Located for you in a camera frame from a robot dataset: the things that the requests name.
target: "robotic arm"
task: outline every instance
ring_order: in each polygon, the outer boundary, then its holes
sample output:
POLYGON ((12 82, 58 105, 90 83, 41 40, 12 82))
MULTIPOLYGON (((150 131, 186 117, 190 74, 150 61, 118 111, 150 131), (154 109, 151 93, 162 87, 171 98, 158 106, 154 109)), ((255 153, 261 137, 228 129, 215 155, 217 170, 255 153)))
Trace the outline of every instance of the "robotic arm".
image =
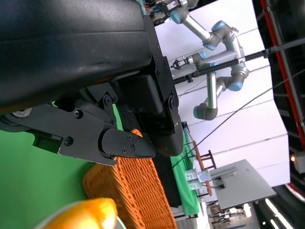
POLYGON ((202 70, 219 63, 240 59, 240 63, 232 66, 231 77, 219 77, 216 73, 207 75, 208 98, 204 103, 194 108, 194 116, 199 119, 213 120, 217 115, 217 98, 226 89, 231 91, 241 90, 244 80, 249 75, 249 70, 244 63, 244 50, 238 41, 238 30, 230 27, 224 21, 217 22, 212 27, 212 32, 203 28, 190 14, 188 9, 196 6, 198 1, 189 0, 181 7, 173 10, 170 16, 177 24, 185 25, 203 42, 203 46, 209 50, 215 50, 222 42, 226 51, 206 58, 203 51, 190 55, 185 59, 176 60, 173 68, 180 70, 181 67, 195 64, 197 70, 202 70))

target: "screw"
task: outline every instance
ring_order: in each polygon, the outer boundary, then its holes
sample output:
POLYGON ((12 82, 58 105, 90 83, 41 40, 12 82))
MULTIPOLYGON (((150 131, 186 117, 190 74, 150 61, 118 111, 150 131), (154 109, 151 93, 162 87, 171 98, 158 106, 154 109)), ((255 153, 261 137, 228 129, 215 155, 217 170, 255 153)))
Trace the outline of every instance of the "screw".
POLYGON ((73 138, 72 137, 66 137, 64 140, 65 146, 71 146, 73 144, 73 138))
POLYGON ((106 106, 109 106, 109 104, 110 104, 110 99, 109 99, 109 97, 106 97, 106 98, 105 98, 105 104, 106 104, 106 106))
POLYGON ((135 149, 135 143, 134 142, 132 143, 132 149, 135 149))
POLYGON ((77 118, 77 119, 81 119, 83 116, 83 113, 81 110, 77 110, 74 112, 74 117, 77 118))
POLYGON ((113 103, 113 104, 116 103, 116 100, 117 100, 117 98, 114 96, 114 97, 112 98, 112 103, 113 103))
POLYGON ((173 99, 170 100, 170 104, 171 104, 171 109, 174 109, 174 101, 173 101, 173 99))
POLYGON ((80 113, 78 111, 74 112, 74 117, 78 118, 80 116, 80 113))

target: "black rod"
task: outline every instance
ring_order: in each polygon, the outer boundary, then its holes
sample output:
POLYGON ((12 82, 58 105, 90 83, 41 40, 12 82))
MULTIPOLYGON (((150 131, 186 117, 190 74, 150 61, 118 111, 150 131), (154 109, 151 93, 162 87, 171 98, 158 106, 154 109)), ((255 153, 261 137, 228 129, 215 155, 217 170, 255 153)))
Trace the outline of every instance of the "black rod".
POLYGON ((298 45, 301 45, 301 44, 304 44, 304 43, 305 43, 305 37, 294 40, 292 42, 287 42, 285 44, 272 46, 272 47, 270 47, 268 49, 265 49, 265 50, 262 50, 260 52, 256 52, 256 53, 247 55, 245 57, 241 57, 239 59, 234 59, 234 60, 231 60, 231 61, 227 61, 227 62, 218 64, 218 65, 215 65, 215 66, 212 66, 212 67, 200 70, 200 71, 195 71, 195 72, 193 72, 191 74, 188 74, 186 76, 179 77, 179 78, 174 80, 174 84, 179 84, 179 83, 183 83, 185 81, 190 81, 193 77, 199 77, 201 75, 205 75, 205 74, 208 74, 208 73, 211 73, 211 72, 218 71, 220 69, 231 67, 231 66, 239 64, 241 62, 254 60, 254 59, 262 57, 262 56, 267 58, 267 56, 270 55, 270 54, 273 54, 275 52, 282 51, 282 50, 285 50, 285 49, 289 49, 289 48, 292 48, 292 47, 295 47, 295 46, 298 46, 298 45))

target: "white wall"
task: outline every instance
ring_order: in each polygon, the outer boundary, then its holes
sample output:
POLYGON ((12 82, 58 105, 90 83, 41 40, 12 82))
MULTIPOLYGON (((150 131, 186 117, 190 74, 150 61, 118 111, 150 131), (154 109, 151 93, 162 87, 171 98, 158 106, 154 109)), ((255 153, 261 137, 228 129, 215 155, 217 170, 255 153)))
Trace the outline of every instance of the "white wall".
MULTIPOLYGON (((208 31, 219 20, 239 30, 239 41, 246 55, 264 49, 251 0, 219 0, 190 13, 208 31)), ((159 43, 170 64, 182 56, 204 50, 211 56, 225 50, 220 44, 215 51, 202 47, 202 42, 183 25, 173 21, 156 27, 159 43)), ((187 121, 191 135, 200 142, 222 121, 242 105, 272 87, 270 66, 267 59, 259 58, 246 62, 250 70, 244 86, 239 92, 226 90, 218 99, 218 115, 212 121, 203 121, 193 116, 193 108, 207 97, 205 75, 195 78, 193 83, 176 86, 179 99, 179 114, 187 121)), ((174 78, 195 70, 194 66, 173 70, 174 78)), ((230 68, 217 71, 217 76, 230 76, 230 68)), ((203 143, 200 153, 214 155, 216 165, 224 166, 247 159, 269 185, 277 186, 290 182, 287 131, 273 101, 270 90, 236 113, 203 143)))

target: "wicker basket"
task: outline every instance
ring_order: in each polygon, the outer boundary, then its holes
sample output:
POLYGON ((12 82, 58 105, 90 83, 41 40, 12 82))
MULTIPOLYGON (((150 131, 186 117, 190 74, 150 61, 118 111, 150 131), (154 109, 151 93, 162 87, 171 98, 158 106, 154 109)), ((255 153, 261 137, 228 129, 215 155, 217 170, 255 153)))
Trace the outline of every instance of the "wicker basket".
POLYGON ((83 179, 88 198, 112 198, 127 229, 175 229, 176 223, 151 159, 118 158, 96 164, 83 179))

